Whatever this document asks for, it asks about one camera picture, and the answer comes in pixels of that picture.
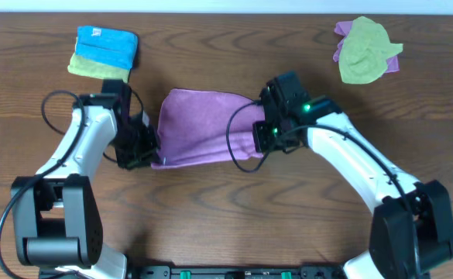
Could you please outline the purple microfibre cloth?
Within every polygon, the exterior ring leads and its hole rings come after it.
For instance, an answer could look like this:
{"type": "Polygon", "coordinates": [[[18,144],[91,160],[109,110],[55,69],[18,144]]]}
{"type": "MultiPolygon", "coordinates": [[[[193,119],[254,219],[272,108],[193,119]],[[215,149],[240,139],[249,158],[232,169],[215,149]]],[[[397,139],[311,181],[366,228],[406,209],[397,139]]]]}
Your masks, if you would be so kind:
{"type": "Polygon", "coordinates": [[[174,88],[163,100],[154,170],[260,158],[252,135],[254,122],[264,120],[261,106],[244,96],[174,88]]]}

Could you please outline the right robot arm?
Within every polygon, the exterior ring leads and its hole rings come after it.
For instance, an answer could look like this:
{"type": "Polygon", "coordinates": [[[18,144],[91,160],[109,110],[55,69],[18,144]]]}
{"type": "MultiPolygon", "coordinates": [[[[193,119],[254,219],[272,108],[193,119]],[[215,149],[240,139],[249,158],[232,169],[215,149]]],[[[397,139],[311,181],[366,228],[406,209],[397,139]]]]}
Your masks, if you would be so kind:
{"type": "Polygon", "coordinates": [[[341,267],[346,278],[427,278],[453,259],[453,214],[447,188],[421,182],[383,156],[330,98],[311,98],[294,72],[259,95],[256,150],[289,153],[303,145],[329,162],[372,213],[367,251],[341,267]]]}

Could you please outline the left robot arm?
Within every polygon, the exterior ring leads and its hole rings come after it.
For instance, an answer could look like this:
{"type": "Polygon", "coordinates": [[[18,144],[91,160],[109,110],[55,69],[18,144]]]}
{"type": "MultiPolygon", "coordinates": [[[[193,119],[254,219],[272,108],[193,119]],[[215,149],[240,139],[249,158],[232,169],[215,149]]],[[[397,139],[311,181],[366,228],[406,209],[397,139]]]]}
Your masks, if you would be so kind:
{"type": "Polygon", "coordinates": [[[108,247],[91,183],[108,146],[126,170],[148,167],[158,142],[129,93],[75,96],[72,120],[51,158],[17,177],[4,213],[13,217],[19,262],[43,278],[124,278],[127,258],[108,247]]]}

